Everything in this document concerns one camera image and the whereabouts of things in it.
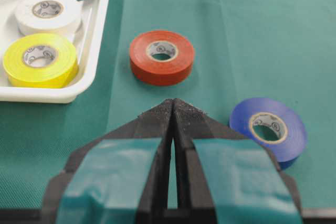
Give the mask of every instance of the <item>white electrical tape roll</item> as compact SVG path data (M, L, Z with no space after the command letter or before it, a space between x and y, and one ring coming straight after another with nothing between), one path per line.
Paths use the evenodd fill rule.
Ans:
M16 7L15 17L24 35L69 35L81 24L81 5L77 0L24 0Z

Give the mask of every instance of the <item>plastic tray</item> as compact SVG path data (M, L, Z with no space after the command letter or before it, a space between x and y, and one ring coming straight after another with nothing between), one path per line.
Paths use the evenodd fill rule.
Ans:
M18 30L14 9L22 0L0 0L0 101L69 103L85 91L96 75L100 44L104 29L108 0L83 0L82 25L69 36L77 48L79 72L62 89L18 88L8 82L2 58L7 48L23 37Z

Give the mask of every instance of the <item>red electrical tape roll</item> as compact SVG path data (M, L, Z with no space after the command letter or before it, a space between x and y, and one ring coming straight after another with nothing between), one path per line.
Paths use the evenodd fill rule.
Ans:
M155 59L158 54L168 59ZM171 31L149 31L137 36L131 44L131 69L143 82L174 85L190 74L194 55L193 45L183 36Z

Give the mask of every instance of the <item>tape label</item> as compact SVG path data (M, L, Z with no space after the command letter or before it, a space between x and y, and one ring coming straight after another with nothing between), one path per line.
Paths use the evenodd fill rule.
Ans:
M55 18L63 12L61 3L53 0L38 2L33 6L33 14L39 18Z
M166 61L171 61L174 58L176 58L177 54L178 54L178 49L177 47L168 42L168 41L155 41L153 43L151 43L146 50L146 54L155 61L158 62L166 62ZM154 55L159 55L159 54L164 54L167 55L169 58L166 60L157 60L154 58Z
M57 50L48 45L28 48L23 54L23 62L33 68L44 68L57 58Z
M283 141L282 138L285 139L284 136L287 136L287 127L283 120L280 117L269 112L260 112L251 116L249 120L249 125L252 134L261 141L269 142L259 137L253 129L253 126L262 125L270 128L279 138L279 140L273 142L279 143L279 141Z

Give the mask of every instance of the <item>yellow electrical tape roll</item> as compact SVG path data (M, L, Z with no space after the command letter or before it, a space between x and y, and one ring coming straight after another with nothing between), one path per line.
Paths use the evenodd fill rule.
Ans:
M14 42L3 65L16 87L62 88L78 72L74 45L56 34L33 34Z

